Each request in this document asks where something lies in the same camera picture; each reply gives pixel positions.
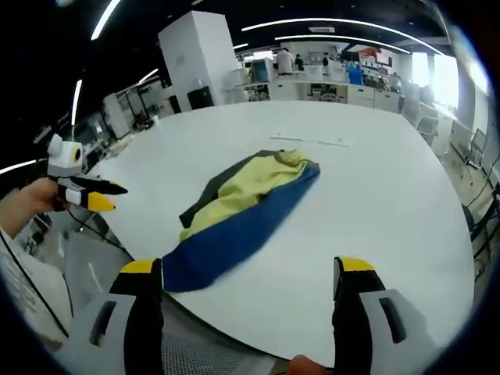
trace cloth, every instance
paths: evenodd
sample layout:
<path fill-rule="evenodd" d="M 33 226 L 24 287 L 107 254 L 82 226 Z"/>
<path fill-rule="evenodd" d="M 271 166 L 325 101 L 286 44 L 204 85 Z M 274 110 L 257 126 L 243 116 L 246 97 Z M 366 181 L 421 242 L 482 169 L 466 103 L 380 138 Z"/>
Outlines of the cloth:
<path fill-rule="evenodd" d="M 319 176 L 298 151 L 257 156 L 200 209 L 181 243 L 162 258 L 163 288 L 193 291 L 258 251 Z"/>
<path fill-rule="evenodd" d="M 184 213 L 179 216 L 180 222 L 184 228 L 189 228 L 191 226 L 191 222 L 195 217 L 195 214 L 208 205 L 210 202 L 215 201 L 219 196 L 219 189 L 225 184 L 232 176 L 234 176 L 237 172 L 241 170 L 250 160 L 255 158 L 256 156 L 271 156 L 276 155 L 279 151 L 267 151 L 262 150 L 254 155 L 249 156 L 248 158 L 244 158 L 240 162 L 237 162 L 233 166 L 230 166 L 222 173 L 218 174 L 214 178 L 212 178 L 206 185 L 205 189 L 202 192 L 202 196 L 199 200 L 192 205 L 189 209 L 187 209 Z"/>
<path fill-rule="evenodd" d="M 293 73 L 292 64 L 294 63 L 294 56 L 290 52 L 281 51 L 276 55 L 276 62 L 278 64 L 278 74 Z"/>

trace white round table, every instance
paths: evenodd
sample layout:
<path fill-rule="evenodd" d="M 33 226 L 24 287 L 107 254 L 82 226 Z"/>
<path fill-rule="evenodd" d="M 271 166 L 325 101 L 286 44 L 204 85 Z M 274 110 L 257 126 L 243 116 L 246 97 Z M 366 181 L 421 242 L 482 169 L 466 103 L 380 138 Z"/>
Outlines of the white round table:
<path fill-rule="evenodd" d="M 282 148 L 320 164 L 316 183 L 250 259 L 204 290 L 173 297 L 247 345 L 333 366 L 334 257 L 350 255 L 371 263 L 386 288 L 423 314 L 434 343 L 447 345 L 473 301 L 470 238 L 445 171 L 400 115 L 259 102 L 167 117 L 97 166 L 129 190 L 103 216 L 135 259 L 161 257 L 178 244 L 178 216 L 211 177 Z"/>

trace yellow fabric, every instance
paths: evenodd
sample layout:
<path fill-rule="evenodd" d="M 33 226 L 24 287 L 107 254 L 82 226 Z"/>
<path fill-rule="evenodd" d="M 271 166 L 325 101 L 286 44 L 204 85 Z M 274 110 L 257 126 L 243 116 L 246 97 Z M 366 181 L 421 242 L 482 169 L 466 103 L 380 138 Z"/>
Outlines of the yellow fabric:
<path fill-rule="evenodd" d="M 253 207 L 261 195 L 296 180 L 307 166 L 307 160 L 297 150 L 280 152 L 280 157 L 293 166 L 278 162 L 274 156 L 250 160 L 219 189 L 218 199 L 196 213 L 191 226 L 180 232 L 180 240 Z"/>
<path fill-rule="evenodd" d="M 362 259 L 351 258 L 348 256 L 338 257 L 342 262 L 342 268 L 345 272 L 348 271 L 373 271 L 373 266 Z"/>
<path fill-rule="evenodd" d="M 134 260 L 128 263 L 120 273 L 151 273 L 151 268 L 153 267 L 153 262 L 156 258 L 151 258 L 148 260 Z"/>

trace sleeve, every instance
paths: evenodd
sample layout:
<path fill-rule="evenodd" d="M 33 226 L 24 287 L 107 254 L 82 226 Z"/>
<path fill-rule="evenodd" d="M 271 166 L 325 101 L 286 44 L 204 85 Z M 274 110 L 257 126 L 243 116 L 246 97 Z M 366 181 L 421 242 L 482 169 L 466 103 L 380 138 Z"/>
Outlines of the sleeve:
<path fill-rule="evenodd" d="M 52 316 L 30 286 L 13 256 L 30 276 L 45 301 L 67 330 L 72 315 L 70 297 L 63 274 L 54 266 L 42 263 L 28 255 L 3 230 L 1 235 L 4 241 L 0 238 L 0 282 L 6 285 L 23 318 L 41 336 L 42 340 L 44 339 L 44 342 L 64 342 L 66 337 L 55 325 Z"/>

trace garment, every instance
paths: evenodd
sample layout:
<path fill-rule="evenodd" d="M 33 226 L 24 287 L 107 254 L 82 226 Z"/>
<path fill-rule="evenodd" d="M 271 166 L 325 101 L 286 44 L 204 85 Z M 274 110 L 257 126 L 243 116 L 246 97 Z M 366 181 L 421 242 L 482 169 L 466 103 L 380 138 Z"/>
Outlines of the garment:
<path fill-rule="evenodd" d="M 193 291 L 258 251 L 318 177 L 298 151 L 254 156 L 218 190 L 162 258 L 163 288 Z"/>
<path fill-rule="evenodd" d="M 276 55 L 276 62 L 278 64 L 278 74 L 292 74 L 292 65 L 294 63 L 294 56 L 285 50 Z"/>
<path fill-rule="evenodd" d="M 72 319 L 71 305 L 66 282 L 61 272 L 54 266 L 42 263 L 33 256 L 28 255 L 6 232 L 2 231 L 2 236 L 62 325 L 68 330 Z M 7 285 L 12 299 L 30 328 L 38 334 L 38 337 L 49 348 L 58 348 L 66 340 L 66 337 L 55 325 L 52 316 L 28 284 L 1 239 L 0 266 L 2 269 L 0 282 Z"/>
<path fill-rule="evenodd" d="M 232 178 L 232 176 L 234 176 L 237 172 L 239 172 L 241 168 L 243 168 L 250 160 L 252 160 L 256 156 L 276 155 L 278 152 L 279 151 L 267 151 L 267 150 L 259 151 L 254 155 L 251 155 L 248 158 L 244 158 L 240 162 L 237 162 L 233 166 L 230 166 L 222 173 L 212 178 L 207 183 L 199 200 L 179 216 L 182 226 L 184 228 L 189 228 L 191 226 L 191 222 L 193 221 L 193 217 L 195 217 L 195 214 L 200 209 L 208 205 L 211 201 L 215 201 L 219 195 L 219 189 L 222 187 L 222 185 L 226 183 L 230 178 Z"/>
<path fill-rule="evenodd" d="M 295 65 L 297 66 L 297 70 L 300 70 L 301 72 L 304 70 L 304 60 L 300 57 L 295 59 Z"/>
<path fill-rule="evenodd" d="M 394 89 L 395 91 L 401 90 L 401 80 L 399 79 L 398 76 L 392 75 L 391 76 L 391 88 Z"/>

